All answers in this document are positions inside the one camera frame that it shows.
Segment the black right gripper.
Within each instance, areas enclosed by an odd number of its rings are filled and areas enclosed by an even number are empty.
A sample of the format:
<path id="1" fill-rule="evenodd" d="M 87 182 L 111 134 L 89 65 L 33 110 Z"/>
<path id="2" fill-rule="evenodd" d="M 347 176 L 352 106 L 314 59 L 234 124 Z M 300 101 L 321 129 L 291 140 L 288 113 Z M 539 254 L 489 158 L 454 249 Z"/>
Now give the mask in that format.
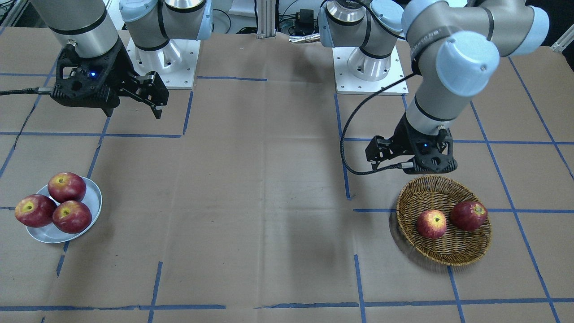
<path id="1" fill-rule="evenodd" d="M 137 75 L 120 38 L 98 57 L 82 58 L 77 48 L 69 41 L 60 51 L 52 100 L 68 107 L 102 109 L 111 116 L 125 96 L 148 105 L 154 117 L 161 118 L 170 92 L 158 72 Z"/>

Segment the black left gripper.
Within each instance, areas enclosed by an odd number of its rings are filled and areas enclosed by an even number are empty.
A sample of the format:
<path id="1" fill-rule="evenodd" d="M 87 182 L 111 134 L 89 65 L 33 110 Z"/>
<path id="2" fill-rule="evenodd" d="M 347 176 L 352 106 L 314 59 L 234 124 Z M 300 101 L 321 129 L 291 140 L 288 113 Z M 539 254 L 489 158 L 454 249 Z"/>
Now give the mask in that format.
<path id="1" fill-rule="evenodd" d="M 404 114 L 397 125 L 393 139 L 373 137 L 365 148 L 365 159 L 369 163 L 381 163 L 396 156 L 410 156 L 412 168 L 407 174 L 445 174 L 457 169 L 453 157 L 453 139 L 449 129 L 440 126 L 436 135 L 416 130 Z"/>

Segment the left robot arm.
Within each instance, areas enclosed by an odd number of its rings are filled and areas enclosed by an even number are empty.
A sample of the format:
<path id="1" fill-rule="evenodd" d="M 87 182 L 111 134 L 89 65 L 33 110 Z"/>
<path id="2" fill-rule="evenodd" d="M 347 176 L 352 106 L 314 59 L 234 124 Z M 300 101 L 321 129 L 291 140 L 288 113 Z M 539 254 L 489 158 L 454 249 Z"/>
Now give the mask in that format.
<path id="1" fill-rule="evenodd" d="M 325 0 L 318 12 L 322 45 L 355 47 L 361 77 L 365 62 L 386 63 L 396 40 L 410 47 L 412 75 L 422 83 L 389 139 L 375 136 L 365 149 L 371 174 L 444 174 L 457 169 L 451 125 L 488 84 L 500 59 L 526 55 L 545 41 L 549 15 L 524 0 Z"/>

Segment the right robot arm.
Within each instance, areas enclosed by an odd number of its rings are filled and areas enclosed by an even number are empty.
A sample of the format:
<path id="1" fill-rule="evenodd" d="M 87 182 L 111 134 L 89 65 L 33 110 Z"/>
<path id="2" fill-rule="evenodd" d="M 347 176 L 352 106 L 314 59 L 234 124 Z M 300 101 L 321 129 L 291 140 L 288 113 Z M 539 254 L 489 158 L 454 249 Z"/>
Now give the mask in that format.
<path id="1" fill-rule="evenodd" d="M 135 49 L 129 52 L 101 0 L 33 0 L 62 49 L 50 97 L 111 116 L 121 97 L 150 107 L 159 119 L 170 92 L 167 75 L 183 69 L 176 42 L 209 39 L 210 0 L 121 0 L 118 8 Z"/>

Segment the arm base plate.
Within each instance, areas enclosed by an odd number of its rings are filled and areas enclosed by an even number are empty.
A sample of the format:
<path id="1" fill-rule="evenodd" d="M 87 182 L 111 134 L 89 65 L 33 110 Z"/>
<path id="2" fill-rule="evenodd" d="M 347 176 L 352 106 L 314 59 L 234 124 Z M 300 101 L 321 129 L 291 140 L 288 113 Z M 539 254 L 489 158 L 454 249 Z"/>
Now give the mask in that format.
<path id="1" fill-rule="evenodd" d="M 130 40 L 127 53 L 138 74 L 158 72 L 167 89 L 192 90 L 201 41 L 171 39 L 162 49 L 144 51 Z"/>
<path id="2" fill-rule="evenodd" d="M 387 88 L 382 95 L 408 94 L 405 74 L 396 47 L 383 59 L 367 57 L 359 48 L 332 49 L 335 88 L 338 94 L 369 95 Z"/>

